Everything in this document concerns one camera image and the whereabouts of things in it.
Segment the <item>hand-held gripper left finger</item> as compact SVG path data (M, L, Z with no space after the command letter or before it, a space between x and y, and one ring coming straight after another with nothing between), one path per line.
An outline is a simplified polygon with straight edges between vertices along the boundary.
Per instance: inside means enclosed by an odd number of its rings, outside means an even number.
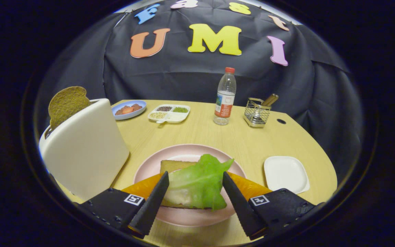
M135 193L109 188L78 204L78 207L102 225L135 237L144 237L149 234L169 187L168 172L154 177L155 186L147 199Z

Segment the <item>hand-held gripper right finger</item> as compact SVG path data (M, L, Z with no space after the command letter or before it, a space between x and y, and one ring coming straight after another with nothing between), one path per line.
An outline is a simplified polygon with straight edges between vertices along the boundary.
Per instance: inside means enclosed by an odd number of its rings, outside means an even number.
M323 206L323 203L314 205L285 188L270 191L230 172L224 172L223 186L250 240L288 232Z

